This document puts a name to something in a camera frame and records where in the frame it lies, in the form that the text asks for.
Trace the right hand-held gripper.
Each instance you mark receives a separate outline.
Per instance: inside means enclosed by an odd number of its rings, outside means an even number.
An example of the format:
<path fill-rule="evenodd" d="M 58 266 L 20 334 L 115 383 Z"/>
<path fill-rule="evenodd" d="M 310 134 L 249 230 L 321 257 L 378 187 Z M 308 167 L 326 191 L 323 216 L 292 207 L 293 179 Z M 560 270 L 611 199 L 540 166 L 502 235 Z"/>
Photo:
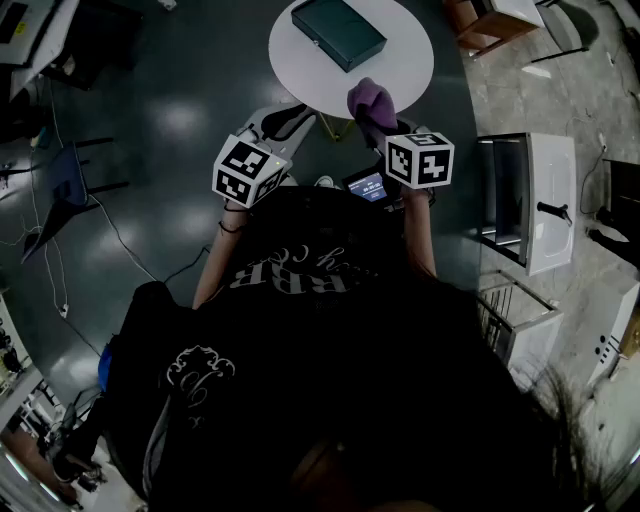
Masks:
<path fill-rule="evenodd" d="M 410 189 L 449 185 L 452 179 L 454 144 L 438 132 L 419 132 L 420 126 L 397 118 L 399 134 L 385 135 L 374 122 L 357 121 L 366 146 L 382 157 L 381 176 Z"/>

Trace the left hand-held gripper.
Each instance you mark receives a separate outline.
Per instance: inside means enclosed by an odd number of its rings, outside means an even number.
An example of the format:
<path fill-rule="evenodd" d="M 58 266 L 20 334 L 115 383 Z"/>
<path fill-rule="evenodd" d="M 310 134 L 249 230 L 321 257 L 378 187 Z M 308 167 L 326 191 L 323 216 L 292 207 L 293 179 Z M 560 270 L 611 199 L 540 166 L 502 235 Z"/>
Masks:
<path fill-rule="evenodd" d="M 255 111 L 237 135 L 229 135 L 214 165 L 212 191 L 253 207 L 286 178 L 292 159 L 316 122 L 300 102 Z"/>

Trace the purple cloth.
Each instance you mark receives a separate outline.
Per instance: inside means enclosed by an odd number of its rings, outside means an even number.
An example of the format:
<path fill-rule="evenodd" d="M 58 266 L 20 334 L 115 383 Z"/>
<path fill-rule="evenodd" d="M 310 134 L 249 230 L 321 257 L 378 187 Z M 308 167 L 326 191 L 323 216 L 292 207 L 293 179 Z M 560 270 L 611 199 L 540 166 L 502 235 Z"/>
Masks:
<path fill-rule="evenodd" d="M 398 128 L 390 93 L 370 77 L 361 79 L 347 93 L 347 108 L 354 121 L 380 130 Z"/>

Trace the dark green case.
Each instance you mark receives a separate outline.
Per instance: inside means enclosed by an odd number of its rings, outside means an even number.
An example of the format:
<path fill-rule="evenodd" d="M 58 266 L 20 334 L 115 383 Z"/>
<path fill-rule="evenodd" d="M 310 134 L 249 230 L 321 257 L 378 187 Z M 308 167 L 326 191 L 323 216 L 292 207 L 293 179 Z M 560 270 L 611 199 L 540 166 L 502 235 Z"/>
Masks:
<path fill-rule="evenodd" d="M 305 0 L 291 10 L 294 26 L 344 72 L 380 53 L 386 37 L 344 0 Z"/>

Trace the person's left forearm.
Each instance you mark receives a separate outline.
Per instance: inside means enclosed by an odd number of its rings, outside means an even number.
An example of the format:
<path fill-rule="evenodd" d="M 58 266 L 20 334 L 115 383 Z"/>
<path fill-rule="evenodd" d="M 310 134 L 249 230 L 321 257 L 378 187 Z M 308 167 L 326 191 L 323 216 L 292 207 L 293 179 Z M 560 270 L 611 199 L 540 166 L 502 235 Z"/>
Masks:
<path fill-rule="evenodd" d="M 228 200 L 227 202 L 230 202 L 231 204 L 236 203 L 231 200 Z M 227 226 L 246 226 L 249 218 L 250 213 L 231 213 L 224 210 L 220 221 L 223 221 Z M 194 310 L 198 309 L 217 293 L 226 268 L 242 234 L 243 232 L 236 235 L 222 233 L 218 226 L 209 256 L 206 260 L 196 288 L 192 303 L 192 308 Z"/>

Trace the person's right forearm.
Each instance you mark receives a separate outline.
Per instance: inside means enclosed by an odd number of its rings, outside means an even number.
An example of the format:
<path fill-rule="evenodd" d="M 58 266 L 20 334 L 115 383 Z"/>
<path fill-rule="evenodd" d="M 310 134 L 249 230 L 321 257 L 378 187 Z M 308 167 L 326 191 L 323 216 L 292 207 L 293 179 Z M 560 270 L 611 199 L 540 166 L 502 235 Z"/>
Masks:
<path fill-rule="evenodd" d="M 401 187 L 404 205 L 404 240 L 412 265 L 437 276 L 433 251 L 430 196 L 424 190 Z"/>

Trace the small screen device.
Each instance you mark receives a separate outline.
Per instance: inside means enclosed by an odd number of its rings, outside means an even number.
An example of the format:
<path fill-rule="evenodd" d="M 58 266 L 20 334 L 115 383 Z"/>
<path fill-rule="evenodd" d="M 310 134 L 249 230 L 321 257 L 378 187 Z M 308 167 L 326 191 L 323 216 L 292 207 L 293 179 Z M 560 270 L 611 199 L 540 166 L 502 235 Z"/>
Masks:
<path fill-rule="evenodd" d="M 342 180 L 345 190 L 369 202 L 382 203 L 389 200 L 379 171 L 363 170 Z"/>

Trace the white sink cabinet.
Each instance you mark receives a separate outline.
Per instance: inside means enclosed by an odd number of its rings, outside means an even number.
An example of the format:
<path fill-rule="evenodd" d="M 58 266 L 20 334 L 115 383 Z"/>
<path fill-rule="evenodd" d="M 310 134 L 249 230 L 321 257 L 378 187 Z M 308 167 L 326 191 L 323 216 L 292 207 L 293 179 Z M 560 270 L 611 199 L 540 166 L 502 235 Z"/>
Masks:
<path fill-rule="evenodd" d="M 540 133 L 483 136 L 484 219 L 481 241 L 528 276 L 568 264 L 575 240 L 574 139 Z M 568 205 L 565 221 L 536 209 L 538 202 Z"/>

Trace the black faucet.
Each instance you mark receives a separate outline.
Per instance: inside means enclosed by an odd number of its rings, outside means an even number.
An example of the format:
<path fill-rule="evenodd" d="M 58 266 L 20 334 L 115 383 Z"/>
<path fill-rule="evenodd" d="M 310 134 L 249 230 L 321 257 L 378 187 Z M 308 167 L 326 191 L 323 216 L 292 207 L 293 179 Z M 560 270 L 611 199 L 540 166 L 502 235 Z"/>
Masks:
<path fill-rule="evenodd" d="M 554 217 L 557 217 L 559 219 L 562 219 L 563 221 L 566 222 L 566 224 L 571 227 L 573 225 L 573 220 L 571 219 L 571 217 L 569 216 L 568 213 L 568 205 L 564 204 L 560 207 L 558 206 L 553 206 L 551 204 L 547 204 L 544 202 L 538 202 L 536 205 L 536 209 L 540 212 L 552 215 Z"/>

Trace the black cabinet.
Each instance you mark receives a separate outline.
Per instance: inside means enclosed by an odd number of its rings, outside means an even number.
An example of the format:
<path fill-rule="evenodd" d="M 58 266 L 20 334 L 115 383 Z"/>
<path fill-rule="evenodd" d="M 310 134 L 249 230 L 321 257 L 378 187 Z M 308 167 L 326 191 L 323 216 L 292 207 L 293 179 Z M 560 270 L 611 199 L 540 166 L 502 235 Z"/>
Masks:
<path fill-rule="evenodd" d="M 61 51 L 41 74 L 88 91 L 107 66 L 131 70 L 143 13 L 112 0 L 79 0 Z"/>

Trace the grey chair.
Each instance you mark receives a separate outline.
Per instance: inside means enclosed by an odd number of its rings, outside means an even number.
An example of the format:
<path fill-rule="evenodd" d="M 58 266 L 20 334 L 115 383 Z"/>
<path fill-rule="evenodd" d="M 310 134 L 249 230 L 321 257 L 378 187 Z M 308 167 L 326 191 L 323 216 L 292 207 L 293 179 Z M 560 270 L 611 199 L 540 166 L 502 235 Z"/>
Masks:
<path fill-rule="evenodd" d="M 532 64 L 588 52 L 600 35 L 596 20 L 584 8 L 565 0 L 540 0 L 536 7 L 559 52 L 536 58 Z"/>

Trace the blue chair with black legs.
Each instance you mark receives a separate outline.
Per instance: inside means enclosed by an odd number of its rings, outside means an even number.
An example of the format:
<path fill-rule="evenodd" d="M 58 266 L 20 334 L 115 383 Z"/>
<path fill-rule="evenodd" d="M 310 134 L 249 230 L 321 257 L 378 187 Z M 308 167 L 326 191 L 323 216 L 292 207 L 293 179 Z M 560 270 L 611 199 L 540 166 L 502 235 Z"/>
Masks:
<path fill-rule="evenodd" d="M 89 195 L 128 187 L 129 183 L 117 182 L 89 188 L 78 150 L 89 146 L 113 143 L 114 138 L 105 137 L 81 142 L 65 143 L 47 168 L 48 187 L 52 195 L 51 206 L 44 224 L 37 234 L 27 236 L 21 262 L 25 263 L 39 249 L 51 241 L 74 217 L 94 209 L 89 205 Z"/>

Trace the person's black printed shirt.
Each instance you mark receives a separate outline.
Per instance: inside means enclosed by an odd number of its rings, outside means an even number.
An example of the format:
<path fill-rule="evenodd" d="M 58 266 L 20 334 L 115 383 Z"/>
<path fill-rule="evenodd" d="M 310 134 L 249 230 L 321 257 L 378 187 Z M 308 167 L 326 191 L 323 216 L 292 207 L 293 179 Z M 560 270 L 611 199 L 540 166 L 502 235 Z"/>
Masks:
<path fill-rule="evenodd" d="M 282 187 L 198 309 L 139 286 L 105 434 L 149 512 L 582 512 L 569 395 L 521 390 L 476 299 L 415 268 L 373 204 Z"/>

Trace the white desk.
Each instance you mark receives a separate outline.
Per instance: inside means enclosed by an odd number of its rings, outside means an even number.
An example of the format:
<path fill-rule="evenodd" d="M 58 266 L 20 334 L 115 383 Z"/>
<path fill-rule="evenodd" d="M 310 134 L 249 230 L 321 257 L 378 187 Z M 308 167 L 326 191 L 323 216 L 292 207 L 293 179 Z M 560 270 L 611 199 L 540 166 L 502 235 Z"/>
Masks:
<path fill-rule="evenodd" d="M 0 0 L 0 106 L 62 53 L 79 0 Z"/>

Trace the white appliance with buttons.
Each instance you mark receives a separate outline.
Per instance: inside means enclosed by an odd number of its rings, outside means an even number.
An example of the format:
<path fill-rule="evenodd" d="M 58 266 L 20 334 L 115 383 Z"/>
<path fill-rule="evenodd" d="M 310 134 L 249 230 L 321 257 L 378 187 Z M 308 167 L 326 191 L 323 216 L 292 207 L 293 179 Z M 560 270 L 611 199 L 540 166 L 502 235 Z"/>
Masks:
<path fill-rule="evenodd" d="M 588 388 L 608 375 L 619 359 L 622 339 L 639 293 L 640 283 L 595 285 L 585 321 L 590 369 Z"/>

